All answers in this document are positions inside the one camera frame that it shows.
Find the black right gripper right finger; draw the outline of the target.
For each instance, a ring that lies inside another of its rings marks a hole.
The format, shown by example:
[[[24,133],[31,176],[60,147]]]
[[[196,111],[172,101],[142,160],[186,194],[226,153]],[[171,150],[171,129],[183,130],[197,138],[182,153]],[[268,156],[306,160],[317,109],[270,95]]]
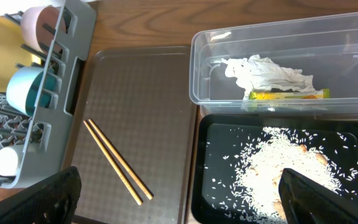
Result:
[[[358,205],[286,168],[278,186],[288,223],[357,224]]]

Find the light blue bowl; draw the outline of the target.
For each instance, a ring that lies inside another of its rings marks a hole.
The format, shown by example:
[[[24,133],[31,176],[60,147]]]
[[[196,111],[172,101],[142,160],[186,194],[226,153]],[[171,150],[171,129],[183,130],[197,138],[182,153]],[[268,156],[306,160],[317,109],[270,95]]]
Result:
[[[22,67],[11,77],[6,91],[7,102],[27,116],[33,116],[35,100],[44,73],[41,67]]]

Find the wooden chopstick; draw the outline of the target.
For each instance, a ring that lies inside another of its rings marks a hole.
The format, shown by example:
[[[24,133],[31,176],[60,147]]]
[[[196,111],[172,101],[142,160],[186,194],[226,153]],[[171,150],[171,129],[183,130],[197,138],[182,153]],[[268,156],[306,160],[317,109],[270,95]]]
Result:
[[[141,178],[136,174],[135,170],[127,163],[127,161],[121,156],[120,152],[115,148],[115,146],[111,143],[111,141],[107,138],[107,136],[102,132],[102,130],[98,127],[98,125],[92,119],[86,119],[92,129],[96,132],[97,136],[101,139],[102,143],[105,145],[108,153],[112,155],[113,159],[117,162],[120,168],[124,168],[125,171],[129,174],[129,176],[133,179],[135,184],[143,191],[145,196],[152,200],[154,195],[149,190],[149,188],[144,184]]]
[[[83,121],[83,123],[86,126],[87,130],[89,131],[90,135],[93,137],[93,139],[99,146],[105,158],[108,160],[112,168],[115,170],[116,174],[119,176],[122,183],[126,186],[127,190],[132,195],[133,199],[136,201],[138,205],[142,205],[143,200],[140,198],[139,194],[135,191],[134,187],[129,182],[129,180],[127,179],[127,177],[125,176],[125,174],[123,173],[117,162],[113,159],[112,155],[108,153],[108,150],[106,149],[105,145],[102,143],[101,139],[97,136],[96,132],[92,129],[92,127],[87,121]]]

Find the white green cup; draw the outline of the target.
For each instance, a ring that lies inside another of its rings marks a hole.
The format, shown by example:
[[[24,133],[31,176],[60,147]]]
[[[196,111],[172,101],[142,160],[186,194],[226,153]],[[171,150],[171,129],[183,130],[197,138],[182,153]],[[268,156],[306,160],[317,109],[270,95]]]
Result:
[[[12,145],[0,149],[0,175],[15,176],[23,158],[23,145]]]

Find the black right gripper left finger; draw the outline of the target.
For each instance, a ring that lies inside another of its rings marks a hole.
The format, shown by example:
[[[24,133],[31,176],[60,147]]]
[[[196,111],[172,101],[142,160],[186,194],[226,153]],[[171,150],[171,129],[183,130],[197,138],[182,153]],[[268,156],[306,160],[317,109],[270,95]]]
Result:
[[[78,169],[68,167],[0,201],[0,223],[71,223],[80,192]]]

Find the pink bowl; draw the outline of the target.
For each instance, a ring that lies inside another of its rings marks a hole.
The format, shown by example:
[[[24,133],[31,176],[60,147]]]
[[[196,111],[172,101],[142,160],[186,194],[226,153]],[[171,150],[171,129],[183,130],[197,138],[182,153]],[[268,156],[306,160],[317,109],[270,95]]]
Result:
[[[21,19],[21,33],[25,43],[35,50],[43,53],[40,43],[50,46],[54,35],[43,28],[44,24],[55,28],[60,11],[55,7],[39,6],[27,9]]]

